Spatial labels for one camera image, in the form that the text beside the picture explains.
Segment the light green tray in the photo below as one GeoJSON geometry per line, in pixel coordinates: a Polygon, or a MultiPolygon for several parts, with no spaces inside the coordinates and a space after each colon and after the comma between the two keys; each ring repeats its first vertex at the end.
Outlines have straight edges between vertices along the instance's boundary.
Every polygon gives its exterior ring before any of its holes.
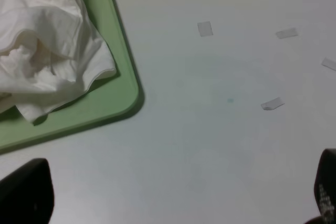
{"type": "Polygon", "coordinates": [[[117,76],[96,81],[86,96],[53,112],[35,126],[26,122],[16,108],[1,114],[0,152],[97,126],[98,122],[125,114],[136,104],[139,86],[113,0],[84,2],[90,19],[113,53],[117,76]]]}

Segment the white cloth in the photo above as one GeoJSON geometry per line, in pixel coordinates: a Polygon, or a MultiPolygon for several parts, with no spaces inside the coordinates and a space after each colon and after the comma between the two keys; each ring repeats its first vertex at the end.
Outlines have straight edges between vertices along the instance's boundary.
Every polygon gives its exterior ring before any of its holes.
{"type": "Polygon", "coordinates": [[[0,113],[33,122],[115,73],[82,0],[0,0],[0,113]]]}

